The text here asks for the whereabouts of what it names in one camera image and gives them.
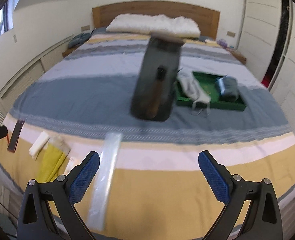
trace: green tray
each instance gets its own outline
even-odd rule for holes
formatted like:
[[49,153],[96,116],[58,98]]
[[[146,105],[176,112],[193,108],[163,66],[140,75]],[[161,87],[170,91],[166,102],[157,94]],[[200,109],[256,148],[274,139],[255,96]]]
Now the green tray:
[[[204,89],[206,93],[210,95],[211,102],[210,108],[216,109],[224,109],[224,110],[235,110],[235,111],[244,111],[246,108],[246,104],[241,96],[231,103],[219,100],[219,92],[215,88],[216,78],[221,78],[223,76],[212,75],[202,72],[193,72],[193,75],[200,83],[201,87]],[[175,85],[175,93],[176,93],[176,104],[178,106],[190,106],[192,107],[192,101],[188,98],[182,91],[181,84],[177,81]],[[204,104],[197,103],[197,107],[204,107]]]

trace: clear plastic strip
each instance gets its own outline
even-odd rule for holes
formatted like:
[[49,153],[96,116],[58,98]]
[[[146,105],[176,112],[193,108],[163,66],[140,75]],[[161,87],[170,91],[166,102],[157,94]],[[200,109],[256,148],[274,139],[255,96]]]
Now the clear plastic strip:
[[122,137],[121,133],[107,133],[100,154],[100,167],[95,176],[94,193],[88,215],[88,224],[98,231],[104,230],[108,196]]

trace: face mask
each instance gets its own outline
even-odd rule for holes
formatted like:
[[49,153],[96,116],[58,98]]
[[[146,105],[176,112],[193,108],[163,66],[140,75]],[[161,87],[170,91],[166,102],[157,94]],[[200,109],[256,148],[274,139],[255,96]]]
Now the face mask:
[[207,115],[209,115],[209,103],[211,97],[201,88],[199,82],[191,71],[181,69],[177,74],[177,79],[181,84],[182,90],[192,101],[192,111],[195,113],[196,103],[201,102],[207,106]]

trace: window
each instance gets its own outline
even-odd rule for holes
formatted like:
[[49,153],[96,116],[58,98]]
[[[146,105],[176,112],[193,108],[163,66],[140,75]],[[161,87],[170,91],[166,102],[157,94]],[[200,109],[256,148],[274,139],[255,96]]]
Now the window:
[[0,36],[12,29],[13,12],[19,0],[8,0],[0,11]]

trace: purple object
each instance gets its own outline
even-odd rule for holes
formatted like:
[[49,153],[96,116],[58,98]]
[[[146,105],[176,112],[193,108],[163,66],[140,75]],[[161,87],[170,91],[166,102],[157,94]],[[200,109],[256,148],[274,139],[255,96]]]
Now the purple object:
[[224,39],[221,39],[217,42],[218,45],[222,46],[224,49],[227,48],[227,42]]

